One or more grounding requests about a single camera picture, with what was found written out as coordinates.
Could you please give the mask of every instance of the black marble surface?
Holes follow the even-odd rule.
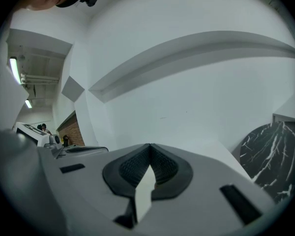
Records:
[[[274,122],[250,132],[240,164],[276,203],[295,192],[295,122]]]

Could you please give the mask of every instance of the black marble table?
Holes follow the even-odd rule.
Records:
[[[274,122],[250,132],[240,164],[276,203],[295,193],[295,122]]]

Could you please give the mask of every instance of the fluorescent light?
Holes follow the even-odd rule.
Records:
[[[10,58],[10,64],[11,64],[12,73],[13,73],[14,78],[16,79],[17,83],[21,84],[19,71],[18,71],[18,65],[16,63],[15,57]]]
[[[26,100],[25,103],[28,106],[28,108],[31,108],[31,104],[30,104],[30,101],[29,100]]]

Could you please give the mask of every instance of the distant person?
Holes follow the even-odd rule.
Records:
[[[43,129],[44,132],[51,134],[50,131],[47,129],[46,124],[41,124],[41,128]]]

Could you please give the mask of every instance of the black rectangular strip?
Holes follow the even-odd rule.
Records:
[[[85,168],[85,166],[81,163],[78,163],[78,164],[74,164],[70,166],[61,167],[60,170],[62,173],[68,173],[68,172],[77,171],[83,168]]]
[[[234,185],[225,185],[220,190],[245,225],[261,216],[261,213]]]

